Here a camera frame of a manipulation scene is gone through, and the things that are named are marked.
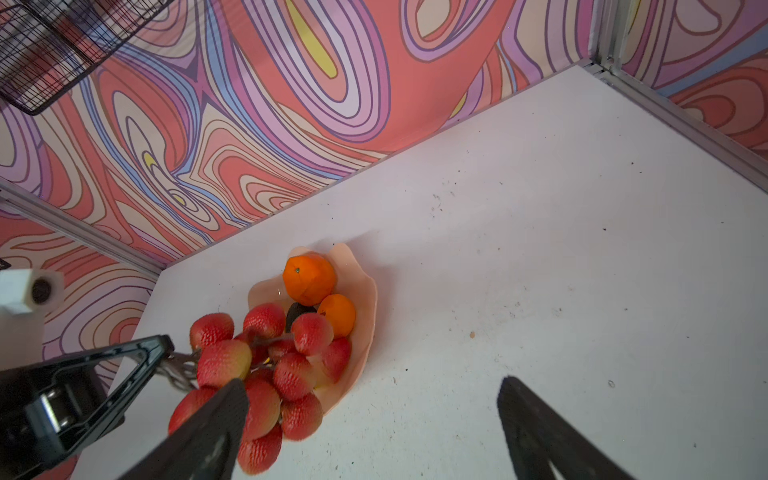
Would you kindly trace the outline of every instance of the psychedelic wallpaper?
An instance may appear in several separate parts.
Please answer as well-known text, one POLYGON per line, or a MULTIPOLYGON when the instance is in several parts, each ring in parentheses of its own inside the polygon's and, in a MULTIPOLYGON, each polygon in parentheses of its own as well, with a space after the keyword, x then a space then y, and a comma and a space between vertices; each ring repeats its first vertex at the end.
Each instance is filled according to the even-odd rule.
POLYGON ((768 161, 768 2, 635 0, 622 69, 768 161))
MULTIPOLYGON (((64 274, 65 299, 45 317, 43 359, 133 338, 154 280, 60 233, 0 207, 0 258, 11 268, 41 268, 64 274)), ((97 367, 105 387, 118 371, 97 367)))
POLYGON ((594 0, 176 0, 0 177, 169 263, 589 56, 594 0))

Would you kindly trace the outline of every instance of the orange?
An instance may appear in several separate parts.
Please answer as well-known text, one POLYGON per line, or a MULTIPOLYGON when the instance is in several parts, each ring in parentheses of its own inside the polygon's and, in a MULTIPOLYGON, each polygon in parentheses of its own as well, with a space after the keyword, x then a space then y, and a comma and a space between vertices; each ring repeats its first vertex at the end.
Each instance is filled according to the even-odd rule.
POLYGON ((336 272, 325 257, 308 253, 288 259, 283 283, 288 296, 304 306, 313 306, 331 294, 336 285, 336 272))
POLYGON ((325 315, 333 327, 333 338, 349 335, 355 328, 355 306, 352 301, 340 293, 328 295, 317 308, 320 315, 325 315))

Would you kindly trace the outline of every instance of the fruit bowl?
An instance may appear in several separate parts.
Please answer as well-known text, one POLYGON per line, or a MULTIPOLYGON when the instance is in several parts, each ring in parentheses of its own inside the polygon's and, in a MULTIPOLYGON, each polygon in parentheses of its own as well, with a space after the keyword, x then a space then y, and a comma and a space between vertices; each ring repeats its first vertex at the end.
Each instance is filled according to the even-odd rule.
MULTIPOLYGON (((305 247, 297 247, 290 251, 288 257, 304 255, 311 251, 305 247)), ((348 337, 352 344, 349 365, 337 383, 315 389, 315 395, 323 406, 323 414, 326 415, 352 389, 366 366, 373 341, 373 330, 376 327, 376 302, 379 295, 376 282, 362 271, 362 267, 346 244, 337 243, 323 256, 336 271, 337 281, 333 292, 341 293, 352 300, 357 312, 355 328, 348 337)), ((266 302, 279 303, 286 311, 293 303, 286 293, 282 275, 259 282, 248 292, 249 310, 266 302)))

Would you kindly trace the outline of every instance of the wire basket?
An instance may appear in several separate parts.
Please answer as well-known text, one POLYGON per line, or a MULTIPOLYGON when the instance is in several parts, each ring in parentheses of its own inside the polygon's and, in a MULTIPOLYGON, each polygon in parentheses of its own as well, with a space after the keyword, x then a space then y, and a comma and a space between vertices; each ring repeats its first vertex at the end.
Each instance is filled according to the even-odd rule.
POLYGON ((0 4, 0 96, 26 114, 41 113, 172 1, 0 4))

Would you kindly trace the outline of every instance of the camera lens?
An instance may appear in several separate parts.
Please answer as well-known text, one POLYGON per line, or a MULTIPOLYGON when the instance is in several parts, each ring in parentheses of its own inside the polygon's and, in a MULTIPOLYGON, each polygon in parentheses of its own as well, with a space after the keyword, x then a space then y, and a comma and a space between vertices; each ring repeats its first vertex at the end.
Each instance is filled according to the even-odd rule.
POLYGON ((47 278, 38 278, 32 283, 32 301, 42 305, 51 298, 53 286, 47 278))

